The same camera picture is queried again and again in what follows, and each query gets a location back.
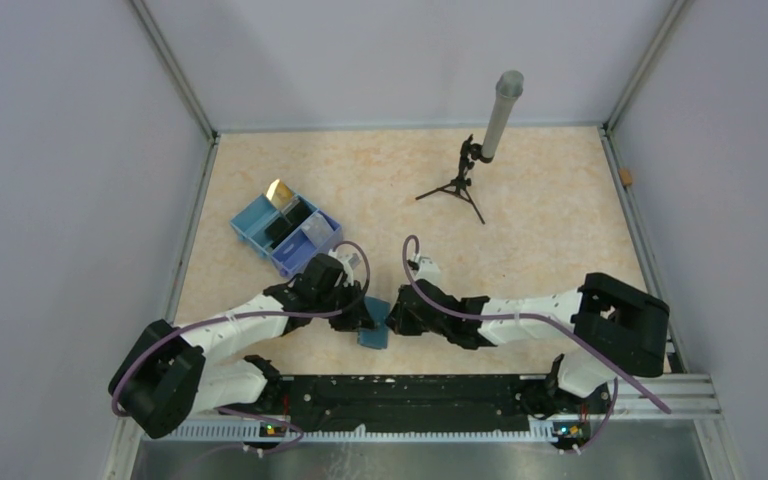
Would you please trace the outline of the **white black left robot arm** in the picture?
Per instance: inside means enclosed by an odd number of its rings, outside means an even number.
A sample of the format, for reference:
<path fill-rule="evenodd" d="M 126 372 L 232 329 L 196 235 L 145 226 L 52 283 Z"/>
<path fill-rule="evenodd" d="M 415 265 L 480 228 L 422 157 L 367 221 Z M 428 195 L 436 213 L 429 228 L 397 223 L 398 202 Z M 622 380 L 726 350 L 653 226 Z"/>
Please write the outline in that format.
<path fill-rule="evenodd" d="M 372 326 L 364 302 L 369 283 L 355 277 L 358 266 L 368 265 L 359 246 L 350 253 L 331 249 L 237 307 L 184 326 L 164 319 L 148 324 L 108 385 L 113 414 L 157 439 L 194 413 L 235 404 L 274 410 L 281 397 L 277 370 L 260 357 L 233 355 L 316 319 L 337 331 Z"/>

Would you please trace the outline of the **blue leather card holder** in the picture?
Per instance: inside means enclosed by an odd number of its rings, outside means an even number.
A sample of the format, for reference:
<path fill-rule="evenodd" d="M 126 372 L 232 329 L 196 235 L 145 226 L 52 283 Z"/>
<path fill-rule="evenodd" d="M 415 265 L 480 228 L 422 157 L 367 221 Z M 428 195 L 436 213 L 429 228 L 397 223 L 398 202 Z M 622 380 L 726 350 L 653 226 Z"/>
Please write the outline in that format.
<path fill-rule="evenodd" d="M 388 346 L 389 328 L 386 325 L 391 304 L 376 297 L 367 296 L 364 304 L 373 321 L 371 329 L 362 328 L 357 334 L 357 344 L 368 349 L 384 350 Z"/>

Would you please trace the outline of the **blue compartment organizer tray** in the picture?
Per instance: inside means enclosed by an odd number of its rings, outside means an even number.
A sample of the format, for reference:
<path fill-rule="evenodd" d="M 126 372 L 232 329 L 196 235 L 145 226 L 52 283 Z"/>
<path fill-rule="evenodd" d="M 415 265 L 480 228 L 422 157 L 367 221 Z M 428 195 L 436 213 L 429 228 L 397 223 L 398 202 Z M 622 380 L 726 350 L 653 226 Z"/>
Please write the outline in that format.
<path fill-rule="evenodd" d="M 301 228 L 315 212 L 320 212 L 334 228 L 333 236 L 319 247 Z M 283 278 L 301 272 L 315 255 L 328 252 L 344 239 L 339 222 L 298 194 L 283 209 L 276 209 L 261 194 L 230 220 L 230 227 L 241 242 L 271 262 Z"/>

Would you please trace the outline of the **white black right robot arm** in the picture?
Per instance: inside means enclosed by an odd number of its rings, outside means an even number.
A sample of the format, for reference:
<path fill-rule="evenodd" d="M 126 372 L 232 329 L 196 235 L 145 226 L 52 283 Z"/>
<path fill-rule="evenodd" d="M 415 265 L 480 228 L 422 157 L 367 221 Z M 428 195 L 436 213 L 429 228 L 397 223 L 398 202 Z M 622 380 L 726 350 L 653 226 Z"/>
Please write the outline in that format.
<path fill-rule="evenodd" d="M 404 267 L 408 281 L 386 319 L 397 335 L 434 333 L 466 350 L 556 338 L 573 342 L 542 380 L 521 393 L 527 414 L 574 412 L 619 379 L 669 412 L 641 383 L 663 373 L 670 316 L 665 301 L 601 272 L 586 274 L 577 288 L 543 297 L 457 298 L 436 286 L 440 272 L 430 258 L 416 255 Z"/>

